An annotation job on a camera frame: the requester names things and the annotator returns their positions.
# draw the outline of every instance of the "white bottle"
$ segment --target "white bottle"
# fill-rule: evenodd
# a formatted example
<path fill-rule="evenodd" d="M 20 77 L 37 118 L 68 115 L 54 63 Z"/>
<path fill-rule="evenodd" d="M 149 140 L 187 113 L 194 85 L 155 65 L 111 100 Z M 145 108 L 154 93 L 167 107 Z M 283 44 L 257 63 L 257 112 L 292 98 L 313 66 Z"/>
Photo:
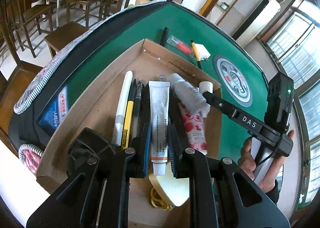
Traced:
<path fill-rule="evenodd" d="M 206 107 L 206 99 L 200 94 L 197 88 L 194 88 L 179 74 L 173 73 L 167 76 L 167 81 L 170 82 L 170 88 L 173 89 L 176 96 L 191 114 L 196 114 Z"/>
<path fill-rule="evenodd" d="M 201 93 L 201 95 L 204 92 L 213 92 L 213 84 L 212 82 L 209 81 L 202 81 L 201 83 L 199 83 L 199 92 Z M 202 117 L 206 118 L 208 116 L 208 113 L 210 112 L 210 105 L 208 103 L 206 103 L 206 106 L 204 107 L 204 109 L 201 111 Z"/>

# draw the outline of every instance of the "window frame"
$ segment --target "window frame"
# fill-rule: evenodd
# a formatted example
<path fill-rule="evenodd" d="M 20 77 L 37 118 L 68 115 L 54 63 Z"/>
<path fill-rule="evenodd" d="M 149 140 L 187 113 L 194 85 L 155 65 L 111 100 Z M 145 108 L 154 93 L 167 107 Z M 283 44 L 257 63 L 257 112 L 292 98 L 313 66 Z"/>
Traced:
<path fill-rule="evenodd" d="M 279 30 L 285 26 L 287 21 L 296 13 L 300 14 L 301 16 L 304 16 L 306 19 L 311 21 L 310 26 L 303 32 L 301 37 L 299 37 L 298 40 L 284 53 L 282 54 L 279 58 L 275 55 L 273 51 L 270 52 L 271 58 L 275 61 L 276 65 L 278 66 L 279 70 L 286 74 L 286 71 L 284 70 L 281 61 L 285 59 L 287 55 L 289 55 L 289 51 L 297 45 L 297 43 L 302 43 L 306 37 L 312 32 L 310 29 L 312 26 L 319 27 L 320 28 L 320 23 L 312 19 L 309 15 L 306 13 L 300 11 L 298 8 L 302 4 L 304 0 L 293 0 L 291 4 L 284 10 L 284 12 L 276 19 L 276 21 L 263 33 L 263 35 L 259 38 L 261 41 L 263 41 L 263 44 L 267 45 L 267 42 L 274 36 L 276 35 Z M 316 3 L 313 0 L 307 0 L 310 1 L 311 3 L 315 4 Z M 308 192 L 308 187 L 309 187 L 309 181 L 310 181 L 310 172 L 311 172 L 311 164 L 310 164 L 310 146 L 313 145 L 316 142 L 320 142 L 320 134 L 317 135 L 316 137 L 309 139 L 309 134 L 308 134 L 308 129 L 307 129 L 307 123 L 303 114 L 303 110 L 299 101 L 299 98 L 307 93 L 313 86 L 316 84 L 320 84 L 320 69 L 312 75 L 308 80 L 306 80 L 301 86 L 299 86 L 297 89 L 294 89 L 293 92 L 293 109 L 296 113 L 296 119 L 297 119 L 297 124 L 298 124 L 298 131 L 301 136 L 300 139 L 300 154 L 301 154 L 301 176 L 300 176 L 300 185 L 299 185 L 299 193 L 298 193 L 298 198 L 297 198 L 297 203 L 296 205 L 302 205 L 302 208 L 307 206 L 309 203 L 305 203 L 306 195 Z M 302 198 L 302 202 L 299 202 L 299 198 L 301 195 L 304 195 Z"/>

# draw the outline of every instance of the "white bottle cap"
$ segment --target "white bottle cap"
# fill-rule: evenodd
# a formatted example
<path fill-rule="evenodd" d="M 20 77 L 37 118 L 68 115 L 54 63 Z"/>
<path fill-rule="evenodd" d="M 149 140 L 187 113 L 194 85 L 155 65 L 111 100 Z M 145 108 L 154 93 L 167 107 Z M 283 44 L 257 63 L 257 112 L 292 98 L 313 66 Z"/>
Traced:
<path fill-rule="evenodd" d="M 153 174 L 165 175 L 165 163 L 162 163 L 162 164 L 153 163 Z"/>
<path fill-rule="evenodd" d="M 185 80 L 178 73 L 173 73 L 167 76 L 167 81 L 170 82 L 170 87 L 174 88 L 177 82 L 183 82 Z"/>
<path fill-rule="evenodd" d="M 201 83 L 199 83 L 199 92 L 201 94 L 203 94 L 206 91 L 208 91 L 210 93 L 213 92 L 213 84 L 212 84 L 212 82 L 202 81 Z"/>

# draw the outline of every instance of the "metal screw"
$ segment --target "metal screw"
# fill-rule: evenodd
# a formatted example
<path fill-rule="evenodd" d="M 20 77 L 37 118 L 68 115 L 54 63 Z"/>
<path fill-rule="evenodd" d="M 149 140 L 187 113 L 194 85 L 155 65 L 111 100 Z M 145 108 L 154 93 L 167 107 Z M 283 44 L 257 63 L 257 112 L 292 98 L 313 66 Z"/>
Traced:
<path fill-rule="evenodd" d="M 89 165 L 94 165 L 98 160 L 95 157 L 91 157 L 87 160 Z"/>
<path fill-rule="evenodd" d="M 125 152 L 127 154 L 132 154 L 132 153 L 134 153 L 134 148 L 133 147 L 128 147 L 128 148 L 125 149 Z"/>
<path fill-rule="evenodd" d="M 192 147 L 187 147 L 187 148 L 186 148 L 186 153 L 187 153 L 187 154 L 194 154 L 194 153 L 195 153 L 195 150 L 194 150 Z"/>
<path fill-rule="evenodd" d="M 224 159 L 222 159 L 223 163 L 230 165 L 232 163 L 231 158 L 225 157 Z"/>

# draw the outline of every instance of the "cardboard tray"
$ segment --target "cardboard tray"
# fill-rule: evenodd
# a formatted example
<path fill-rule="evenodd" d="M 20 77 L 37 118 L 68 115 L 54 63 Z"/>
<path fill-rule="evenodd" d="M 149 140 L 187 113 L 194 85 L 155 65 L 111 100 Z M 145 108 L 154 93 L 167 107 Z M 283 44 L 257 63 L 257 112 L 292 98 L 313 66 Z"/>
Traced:
<path fill-rule="evenodd" d="M 131 70 L 133 78 L 144 84 L 161 74 L 180 74 L 186 81 L 199 86 L 201 81 L 213 83 L 213 91 L 221 96 L 220 84 L 199 68 L 150 41 L 136 43 L 100 73 L 76 100 L 63 122 L 50 139 L 38 170 L 37 182 L 52 193 L 66 179 L 68 147 L 84 127 L 112 139 L 113 126 L 125 73 Z M 211 108 L 205 119 L 208 157 L 217 158 L 220 145 L 221 112 Z M 149 178 L 130 179 L 129 227 L 188 227 L 188 202 L 172 211 L 162 211 L 150 203 L 152 185 Z"/>

